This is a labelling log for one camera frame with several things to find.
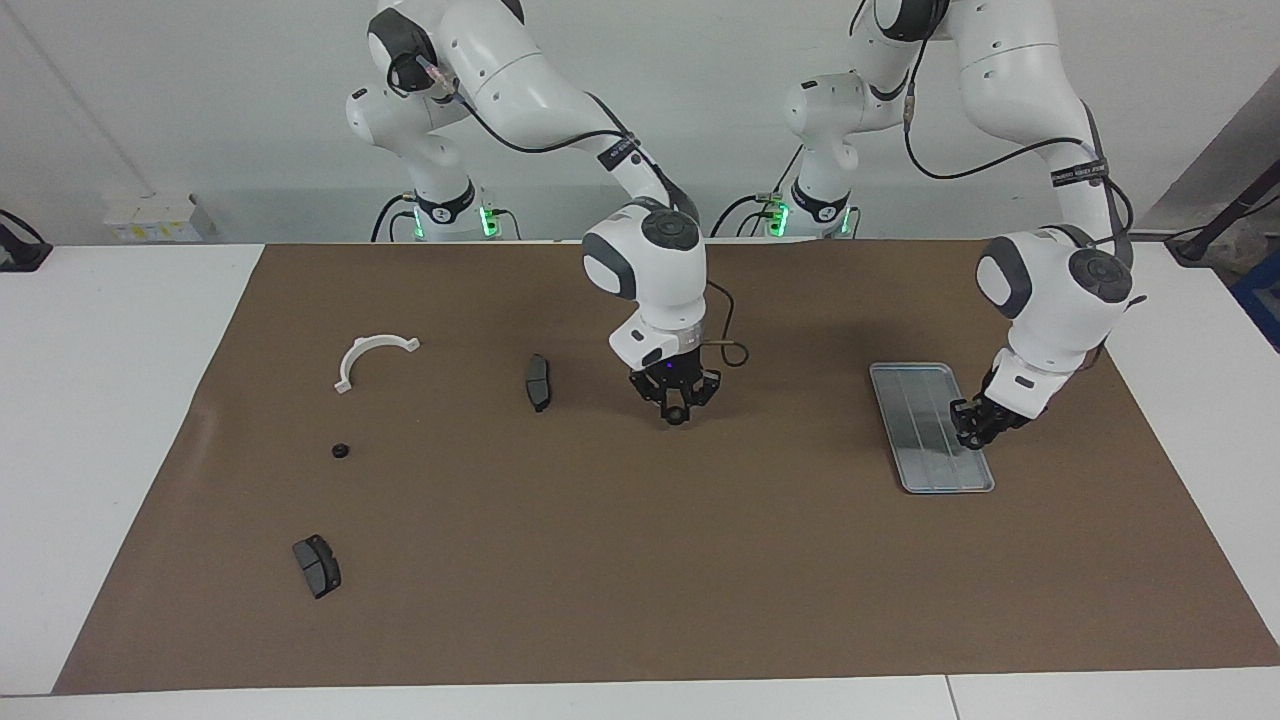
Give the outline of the white cardboard box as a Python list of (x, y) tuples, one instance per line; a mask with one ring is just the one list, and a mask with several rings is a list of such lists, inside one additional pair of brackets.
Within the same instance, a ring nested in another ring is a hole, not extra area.
[(123, 243), (206, 243), (219, 238), (212, 218), (192, 193), (114, 202), (102, 225)]

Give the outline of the brown table mat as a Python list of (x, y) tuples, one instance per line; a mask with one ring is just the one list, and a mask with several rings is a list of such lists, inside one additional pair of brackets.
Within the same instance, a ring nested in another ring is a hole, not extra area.
[[(1007, 331), (980, 251), (712, 247), (751, 359), (671, 427), (575, 246), (271, 246), (54, 689), (1280, 664), (1107, 359), (988, 447), (992, 492), (902, 492), (868, 370), (974, 389)], [(421, 345), (338, 395), (374, 334)], [(342, 573), (320, 600), (310, 536)]]

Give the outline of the silver metal tray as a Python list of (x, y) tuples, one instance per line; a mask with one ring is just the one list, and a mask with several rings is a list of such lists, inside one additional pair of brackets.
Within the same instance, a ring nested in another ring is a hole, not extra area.
[(995, 489), (983, 452), (957, 439), (950, 405), (960, 398), (943, 363), (873, 363), (872, 388), (900, 486), (909, 495), (979, 495)]

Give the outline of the black clamp mount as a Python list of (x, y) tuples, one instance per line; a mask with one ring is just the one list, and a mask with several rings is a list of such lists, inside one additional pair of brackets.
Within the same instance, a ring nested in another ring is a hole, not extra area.
[[(20, 240), (5, 222), (20, 228), (35, 241)], [(0, 273), (29, 273), (40, 269), (54, 246), (26, 219), (0, 208)]]

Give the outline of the black stand pole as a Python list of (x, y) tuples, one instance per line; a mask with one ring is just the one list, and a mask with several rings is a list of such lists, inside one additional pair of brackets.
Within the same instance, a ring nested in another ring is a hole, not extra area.
[(1280, 201), (1280, 158), (1276, 158), (1224, 210), (1201, 225), (1170, 234), (1164, 245), (1181, 266), (1198, 266), (1210, 246), (1235, 223)]

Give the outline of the blue crate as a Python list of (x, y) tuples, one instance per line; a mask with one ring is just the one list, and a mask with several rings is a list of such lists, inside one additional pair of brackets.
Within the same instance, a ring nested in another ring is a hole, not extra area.
[(1229, 292), (1280, 354), (1280, 249), (1235, 281)]

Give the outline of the white curved plastic bracket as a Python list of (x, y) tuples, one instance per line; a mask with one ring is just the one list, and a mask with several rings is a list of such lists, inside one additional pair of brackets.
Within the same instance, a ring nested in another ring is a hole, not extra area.
[(420, 340), (404, 338), (398, 334), (374, 334), (366, 337), (358, 337), (353, 340), (349, 348), (344, 352), (339, 364), (339, 378), (334, 384), (334, 391), (338, 395), (344, 395), (349, 392), (353, 387), (353, 369), (355, 364), (367, 352), (381, 348), (381, 347), (397, 347), (402, 348), (408, 354), (412, 354), (420, 348)]

